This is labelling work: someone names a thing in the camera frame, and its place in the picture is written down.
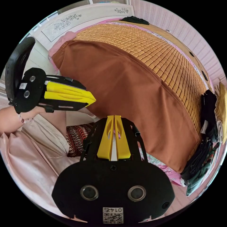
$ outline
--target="screw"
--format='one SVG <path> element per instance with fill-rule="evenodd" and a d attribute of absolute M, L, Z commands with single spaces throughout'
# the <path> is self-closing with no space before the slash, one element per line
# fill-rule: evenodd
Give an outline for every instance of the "screw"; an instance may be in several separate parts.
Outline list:
<path fill-rule="evenodd" d="M 169 202 L 166 202 L 166 203 L 164 203 L 164 204 L 162 205 L 162 208 L 163 208 L 163 209 L 166 209 L 166 208 L 169 207 L 169 205 L 170 205 L 170 203 L 169 203 Z"/>
<path fill-rule="evenodd" d="M 58 205 L 59 205 L 59 207 L 64 207 L 63 202 L 59 202 Z"/>
<path fill-rule="evenodd" d="M 117 169 L 117 167 L 116 167 L 115 165 L 112 165 L 112 166 L 110 167 L 110 169 L 111 169 L 112 171 L 115 171 L 115 170 Z"/>
<path fill-rule="evenodd" d="M 30 81 L 33 82 L 35 80 L 35 76 L 30 77 Z"/>
<path fill-rule="evenodd" d="M 25 97 L 25 98 L 28 98 L 29 95 L 30 95 L 30 92 L 29 92 L 29 91 L 26 91 L 26 92 L 24 93 L 24 97 Z"/>

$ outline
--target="woven mat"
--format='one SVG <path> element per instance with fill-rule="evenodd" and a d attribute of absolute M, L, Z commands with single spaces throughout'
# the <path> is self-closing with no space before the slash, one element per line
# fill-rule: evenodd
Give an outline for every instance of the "woven mat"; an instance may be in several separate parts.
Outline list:
<path fill-rule="evenodd" d="M 109 43 L 145 63 L 176 92 L 200 135 L 200 98 L 206 87 L 190 62 L 174 47 L 138 28 L 113 24 L 94 25 L 79 32 L 74 40 Z"/>

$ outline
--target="yellow cloth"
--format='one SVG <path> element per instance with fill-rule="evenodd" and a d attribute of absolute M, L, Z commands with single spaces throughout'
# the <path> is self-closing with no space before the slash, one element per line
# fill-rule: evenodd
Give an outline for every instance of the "yellow cloth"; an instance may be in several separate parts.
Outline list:
<path fill-rule="evenodd" d="M 215 108 L 215 115 L 222 122 L 223 129 L 223 143 L 227 139 L 227 90 L 225 86 L 220 82 L 219 87 L 216 89 L 217 103 Z"/>

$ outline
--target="brown cloth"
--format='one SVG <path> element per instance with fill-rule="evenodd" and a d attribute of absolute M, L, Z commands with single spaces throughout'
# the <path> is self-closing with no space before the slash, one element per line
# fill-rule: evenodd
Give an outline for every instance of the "brown cloth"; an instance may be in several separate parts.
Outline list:
<path fill-rule="evenodd" d="M 184 169 L 199 136 L 176 94 L 143 62 L 113 45 L 81 40 L 65 42 L 52 59 L 62 76 L 96 98 L 89 111 L 134 122 L 147 153 L 177 172 Z"/>

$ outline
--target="headboard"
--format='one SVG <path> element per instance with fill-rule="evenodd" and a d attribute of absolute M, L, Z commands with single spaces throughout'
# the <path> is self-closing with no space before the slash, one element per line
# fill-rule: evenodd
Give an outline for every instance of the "headboard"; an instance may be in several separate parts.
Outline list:
<path fill-rule="evenodd" d="M 107 19 L 130 16 L 134 16 L 134 10 L 131 5 L 100 3 L 80 6 L 51 19 L 35 31 L 32 36 L 49 50 L 67 31 L 76 32 Z"/>

